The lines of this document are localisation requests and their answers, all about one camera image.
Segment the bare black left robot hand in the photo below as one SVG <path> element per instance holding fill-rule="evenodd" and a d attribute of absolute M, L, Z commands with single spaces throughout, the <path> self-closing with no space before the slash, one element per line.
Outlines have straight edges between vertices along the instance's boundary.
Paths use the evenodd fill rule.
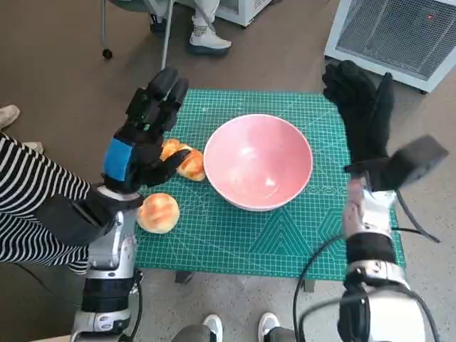
<path fill-rule="evenodd" d="M 188 91 L 188 80 L 166 67 L 137 88 L 126 110 L 126 120 L 110 141 L 103 163 L 103 183 L 115 192 L 130 194 L 141 186 L 167 182 L 188 151 L 163 161 L 164 134 L 176 125 Z"/>

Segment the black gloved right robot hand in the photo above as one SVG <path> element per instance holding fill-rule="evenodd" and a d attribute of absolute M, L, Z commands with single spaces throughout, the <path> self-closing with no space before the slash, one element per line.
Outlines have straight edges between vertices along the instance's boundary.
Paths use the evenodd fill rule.
<path fill-rule="evenodd" d="M 345 125 L 351 162 L 387 157 L 393 112 L 393 76 L 385 73 L 378 86 L 353 61 L 326 65 L 323 95 L 333 103 Z"/>

